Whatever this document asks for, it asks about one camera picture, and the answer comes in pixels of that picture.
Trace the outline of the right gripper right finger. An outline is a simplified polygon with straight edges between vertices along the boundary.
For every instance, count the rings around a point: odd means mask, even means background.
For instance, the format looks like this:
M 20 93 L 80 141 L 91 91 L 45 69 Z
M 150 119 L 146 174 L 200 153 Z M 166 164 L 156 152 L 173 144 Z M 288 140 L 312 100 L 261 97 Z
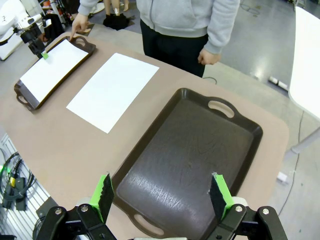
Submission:
M 286 240 L 288 237 L 276 210 L 261 206 L 256 211 L 231 196 L 223 175 L 212 173 L 208 191 L 217 225 L 209 240 L 233 240 L 245 236 L 249 240 Z

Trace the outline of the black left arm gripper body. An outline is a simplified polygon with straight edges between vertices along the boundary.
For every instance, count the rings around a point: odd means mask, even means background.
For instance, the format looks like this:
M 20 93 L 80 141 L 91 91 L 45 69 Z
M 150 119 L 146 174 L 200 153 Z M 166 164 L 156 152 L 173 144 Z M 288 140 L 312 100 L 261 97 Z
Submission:
M 38 26 L 25 30 L 20 35 L 22 41 L 28 44 L 29 49 L 34 55 L 40 55 L 45 50 L 44 43 L 39 39 L 42 34 Z

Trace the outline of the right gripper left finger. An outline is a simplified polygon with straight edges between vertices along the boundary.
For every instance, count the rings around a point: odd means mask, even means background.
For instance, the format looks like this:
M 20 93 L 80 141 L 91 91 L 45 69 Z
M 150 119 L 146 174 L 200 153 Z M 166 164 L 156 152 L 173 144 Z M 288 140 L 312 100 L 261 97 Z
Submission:
M 78 236 L 86 236 L 90 240 L 115 240 L 106 225 L 114 196 L 110 175 L 102 175 L 89 203 L 71 210 L 62 206 L 50 208 L 36 239 L 75 240 Z

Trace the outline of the person's right hand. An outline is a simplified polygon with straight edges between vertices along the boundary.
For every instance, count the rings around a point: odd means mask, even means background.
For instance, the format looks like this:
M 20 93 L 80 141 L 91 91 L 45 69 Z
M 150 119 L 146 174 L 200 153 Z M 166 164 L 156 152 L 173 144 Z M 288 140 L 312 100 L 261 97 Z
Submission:
M 69 37 L 71 41 L 76 33 L 83 33 L 88 27 L 88 16 L 78 13 L 72 23 L 72 30 Z

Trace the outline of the person's left hand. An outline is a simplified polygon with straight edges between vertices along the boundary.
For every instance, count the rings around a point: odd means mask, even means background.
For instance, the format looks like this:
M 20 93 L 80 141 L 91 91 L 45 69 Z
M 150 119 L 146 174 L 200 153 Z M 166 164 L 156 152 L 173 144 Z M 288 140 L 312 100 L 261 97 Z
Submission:
M 202 65 L 214 65 L 221 59 L 221 54 L 210 53 L 203 48 L 198 56 L 198 62 Z

